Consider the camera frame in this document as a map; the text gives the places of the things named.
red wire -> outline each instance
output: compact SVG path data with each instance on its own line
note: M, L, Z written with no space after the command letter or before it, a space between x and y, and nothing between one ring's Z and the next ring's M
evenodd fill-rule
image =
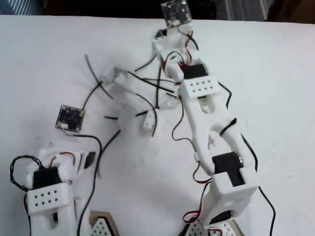
M203 191L202 191L202 194L201 194L201 198L200 198L199 209L198 209L198 210L189 211L189 212L187 212L185 215L183 215L183 221L184 221L185 223L188 223L188 224L194 223L194 222L196 222L196 221L199 219L199 217L200 217L200 215L201 215L201 213L202 213L203 195L205 194L206 188L208 187L208 185L209 185L210 183L211 183L211 181L207 182L207 183L205 184L204 188L203 188ZM196 214L196 216L193 217L193 218L191 218L190 220L185 220L185 217L188 216L188 215L190 215L190 214Z
M219 235L219 236L223 236L223 232L222 232L222 230L220 230L220 229L209 229L209 231L208 231L208 236L211 236L211 235L210 235L210 231L213 231L214 233L216 233L216 232L218 231L218 232L220 232L220 235Z

cable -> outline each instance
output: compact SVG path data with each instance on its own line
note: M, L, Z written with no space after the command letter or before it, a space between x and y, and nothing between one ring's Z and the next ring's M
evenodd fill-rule
M41 161L38 158L34 157L34 156L24 155L24 156L18 156L18 157L13 159L13 161L12 161L12 163L10 165L10 180L19 189L27 192L27 191L29 191L29 189L26 188L25 185L20 185L18 182L16 182L15 179L14 179L14 175L13 175L15 162L20 160L20 159L31 159L32 161L34 161L39 166L39 169L45 169L45 167L43 166Z
M187 212L186 214L183 215L183 221L184 221L185 223L191 224L191 223L196 222L196 221L199 219L199 217L200 217L200 215L201 215L201 213L202 213L203 196L204 196L205 191L206 191L206 189L207 189L207 187L208 187L208 185L209 185L210 183L211 183L211 181L207 182L207 183L205 184L204 188L203 188L203 191L202 191L202 194L201 194L201 197L200 197L199 209L198 209L198 210L189 211L189 212ZM189 220L186 220L185 217L188 216L188 215L191 215L191 214L195 214L196 216L195 216L195 217L192 217L192 218L189 219Z
M167 88L163 88L163 87L157 86L157 85L155 85L155 84L153 84L153 83L151 83L151 82L149 82L149 81L146 81L145 79L143 79L143 78L141 78L141 77L139 77L139 76L133 74L133 73L130 72L130 71L128 71L128 74L130 74L130 75L134 76L135 78L137 78L137 79L139 79L139 80L141 80L141 81L143 81L143 82L145 82L145 83L147 83L147 84L149 84L149 85L152 85L152 86L154 86L154 87L156 87L156 88L158 87L159 89L165 90L165 91L170 92L170 93L174 93L174 91L169 90L169 89L167 89Z
M157 129L157 125L158 125L158 115L157 115L157 112L154 108L154 106L151 104L151 102L149 102L145 97L141 96L140 94L136 94L137 96L141 97L143 100L145 100L153 109L153 112L154 112L154 116L155 116L155 119L156 119L156 124L154 126L154 129L153 129L153 133L152 133L152 137L154 136L155 132L156 132L156 129Z
M183 105L183 101L182 101L181 98L180 98L180 101L181 101L181 104L182 104L182 116L181 116L179 122L175 125L175 127L174 127L173 130L172 130L172 138L173 138L174 141L188 140L188 141L191 143L191 145L192 145L194 151L197 152L197 150L196 150L196 148L195 148L195 146L194 146L194 144L193 144L193 142L192 142L191 139L189 139L189 138L180 138L180 139L174 138L174 131L175 131L176 128L180 125L180 123L183 121L184 114L185 114L185 112L184 112L184 105Z
M147 63L145 63L143 66L141 66L141 67L135 69L134 72L138 72L139 70L142 70L144 67L150 65L150 64L154 61L154 59L155 59L156 57L157 57L157 55L154 54L154 56L152 57L152 59L150 59L150 60L149 60Z
M182 59L182 65L186 65L183 56L182 56L179 52L172 51L172 52L170 52L170 53L167 55L167 57L166 57L166 59L165 59L165 62L163 63L163 70L164 70L164 71L165 71L165 69L166 69L166 64L167 64L168 58L169 58L172 54L174 54L174 53L178 54L178 55L181 57L181 59Z
M234 118L234 119L230 122L230 124L228 124L228 125L220 132L219 135L222 136L222 135L226 132L226 130L228 130L229 127L235 125L236 122L237 122L237 119Z
M210 231L213 231L214 234L218 231L220 233L219 236L223 236L223 232L220 229L208 229L208 236L211 236Z
M96 161L96 166L95 166L95 171L94 171L94 176L93 176L93 186L92 186L92 191L90 193L90 196L88 198L88 201L87 203L85 204L83 210L82 210L82 213L80 215L80 218L79 218L79 223L78 223L78 228L77 228L77 236L80 236L80 230L81 230L81 225L82 225L82 220L83 220L83 216L84 216L84 213L85 211L87 210L88 208L88 205L94 195L94 192L95 192L95 186L96 186L96 175L97 175L97 171L99 169L99 164L100 164L100 160L101 160L101 157L102 155L104 154L105 150L108 148L108 146L115 140L115 138L119 135L121 130L118 130L118 132L108 141L108 143L104 146L104 148L102 148L101 144L100 144L100 149L99 149L99 154L98 154L98 158L97 158L97 161Z
M70 154L70 155L72 155L72 157L73 157L73 166L74 166L74 164L75 164L75 155L74 155L72 152L64 151L64 152L60 152L59 154L60 154L60 155L63 155L63 154ZM54 156L53 159L51 159L50 164L49 164L49 167L52 167L53 162L54 162L54 160L55 160L56 158L57 158L57 157Z
M228 99L227 99L226 104L225 104L226 108L228 109L228 104L230 103L230 100L232 97L232 92L227 87L225 87L223 84L221 84L220 82L218 82L218 83L222 88L224 88L229 93Z
M95 81L97 82L97 84L99 84L100 81L99 81L99 79L97 78L97 76L95 75L95 73L94 73L94 71L93 71L93 69L92 69L92 66L91 66L90 60L89 60L89 58L88 58L88 55L85 54L84 57L85 57L85 61L87 62L87 65L88 65L88 67L89 67L89 69L90 69L90 71L91 71L91 73L92 73L92 75L93 75L93 78L95 79ZM107 94L107 96L109 96L111 99L114 99L114 98L104 89L103 86L100 86L100 87L101 87L102 90Z
M219 85L221 87L223 87L228 93L229 93L229 97L227 99L227 102L226 102L226 107L228 108L228 104L230 102L230 99L232 97L232 92L227 88L225 87L223 84L221 84L219 82ZM250 152L252 153L252 156L254 157L255 159L255 170L257 172L257 169L258 169L258 158L256 156L256 153L254 152L253 148L251 147L251 145L249 144L249 142L247 142L247 140L245 139L245 137L242 135L242 138L243 138L243 141L244 143L246 144L246 146L248 147L248 149L250 150ZM267 203L269 204L269 206L271 207L272 209L272 212L273 212L273 216L272 216L272 220L271 220L271 225L270 225L270 231L269 231L269 236L272 236L272 231L273 231L273 228L274 228L274 224L275 224L275 220L276 220L276 210L274 208L274 206L272 205L272 203L270 202L270 200L267 198L266 194L262 191L262 188L259 187L259 191L261 193L261 195L264 197L264 199L267 201Z
M32 225L31 225L31 217L29 215L29 210L28 210L28 204L26 202L26 197L27 197L27 194L24 195L24 208L25 208L25 211L26 211L26 214L28 216L28 219L29 219L29 226L30 226L30 236L32 235Z
M256 156L256 153L254 152L253 148L251 147L251 145L249 144L249 142L247 142L247 140L245 139L245 137L242 135L243 141L246 144L246 146L248 147L248 149L251 151L252 156L255 159L255 170L257 172L258 169L258 158ZM264 197L264 199L267 201L267 203L269 204L269 206L272 209L273 212L273 216L272 216L272 221L271 221L271 225L270 225L270 232L269 232L269 236L272 236L272 231L274 228L274 224L275 224L275 220L276 220L276 210L274 208L274 206L272 205L272 203L270 202L270 200L267 198L266 194L262 191L261 187L259 187L259 191L261 192L261 195Z
M86 99L85 102L84 102L84 105L83 105L83 107L82 107L82 110L85 109L85 107L86 107L86 105L87 105L87 103L88 103L88 100L90 99L90 97L92 96L92 94L95 92L95 90L96 90L98 87L101 87L102 84L103 84L103 81L99 82L99 83L96 85L96 87L90 92L90 94L88 95L87 99Z
M159 86L159 84L160 84L161 73L162 73L162 67L160 66L158 69L157 86ZM158 87L157 87L157 91L156 91L156 108L159 109L159 106L158 106Z
M140 112L140 113L136 114L135 117L143 116L143 115L145 115L146 113L148 113L148 111ZM118 120L118 117L108 117L108 116L104 116L104 118L106 118L106 119Z
M207 179L207 180L197 180L196 179L195 175L196 175L197 171L199 170L199 167L200 167L200 161L198 161L198 166L197 166L196 170L192 174L193 180L195 180L197 183L200 183L200 184L206 184L207 182L211 181L212 177Z
M158 81L157 79L148 79L148 78L143 78L143 79L144 79L144 80ZM175 81L171 81L171 80L163 80L163 79L160 79L160 81L166 81L166 82L170 82L170 83L175 84Z

white surface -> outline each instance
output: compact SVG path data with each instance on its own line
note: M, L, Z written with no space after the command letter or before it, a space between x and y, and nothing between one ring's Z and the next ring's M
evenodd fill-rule
M28 232L24 193L9 181L11 160L37 155L54 137L72 140L54 127L60 105L81 107L95 86L84 53L97 75L114 64L136 68L149 59L151 37L163 26L163 20L0 16L2 235ZM194 29L209 69L233 91L230 113L258 155L261 186L277 211L274 235L308 235L315 230L315 26L194 21ZM143 71L151 78L157 73L157 62ZM144 87L142 94L153 101L154 89ZM108 141L117 127L103 116L116 111L98 90L82 133ZM105 152L91 209L111 212L122 236L177 235L182 215L197 207L202 186L191 178L193 150L171 139L180 115L181 108L161 112L154 138L139 134L143 118L136 118ZM180 127L177 137L190 135L186 118ZM77 144L98 148L92 140ZM17 181L24 180L26 163L17 163ZM271 218L256 192L237 221L245 235L266 236Z

